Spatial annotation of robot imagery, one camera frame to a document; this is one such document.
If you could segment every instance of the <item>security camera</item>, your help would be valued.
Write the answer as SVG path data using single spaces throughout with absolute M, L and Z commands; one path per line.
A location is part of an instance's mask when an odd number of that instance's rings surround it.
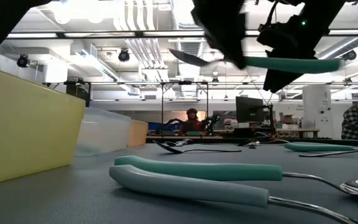
M 343 60 L 354 60 L 356 59 L 357 54 L 354 50 L 349 51 L 348 53 L 342 55 Z
M 20 55 L 19 59 L 17 59 L 17 66 L 20 68 L 27 68 L 30 66 L 30 60 L 28 55 Z
M 118 55 L 118 60 L 119 60 L 120 62 L 127 62 L 127 61 L 129 61 L 128 49 L 121 49 L 121 53 Z

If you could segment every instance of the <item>yellow plastic bin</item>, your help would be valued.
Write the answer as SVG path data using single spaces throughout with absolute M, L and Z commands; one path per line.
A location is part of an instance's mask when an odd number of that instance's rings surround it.
M 85 101 L 0 71 L 0 181 L 71 163 Z
M 143 146 L 146 144 L 149 124 L 142 121 L 132 120 L 129 130 L 128 147 Z

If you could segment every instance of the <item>white pillar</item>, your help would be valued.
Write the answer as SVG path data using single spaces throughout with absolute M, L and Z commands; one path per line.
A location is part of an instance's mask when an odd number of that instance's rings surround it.
M 313 124 L 319 129 L 319 138 L 333 137 L 333 114 L 329 85 L 303 87 L 304 124 Z

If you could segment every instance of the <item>box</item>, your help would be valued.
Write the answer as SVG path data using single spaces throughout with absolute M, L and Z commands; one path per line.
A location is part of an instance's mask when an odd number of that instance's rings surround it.
M 143 146 L 146 144 L 149 124 L 142 121 L 132 120 L 129 131 L 128 147 Z
M 86 108 L 77 142 L 76 156 L 94 156 L 126 149 L 131 118 L 121 114 Z
M 85 101 L 0 71 L 0 181 L 69 165 Z

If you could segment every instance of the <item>gray table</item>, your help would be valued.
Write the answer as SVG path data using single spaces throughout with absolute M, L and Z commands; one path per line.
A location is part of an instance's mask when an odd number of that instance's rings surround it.
M 186 147 L 237 148 L 197 145 Z M 187 162 L 246 162 L 280 165 L 287 172 L 318 175 L 340 184 L 358 178 L 358 154 L 335 158 L 300 158 L 282 146 L 242 147 L 240 153 L 172 155 L 154 144 L 134 151 L 76 157 L 72 166 L 0 183 L 0 224 L 3 223 L 336 223 L 319 215 L 289 208 L 268 209 L 138 194 L 122 189 L 108 174 L 117 156 Z M 313 203 L 358 218 L 358 199 L 312 180 L 240 182 L 263 187 L 276 197 Z

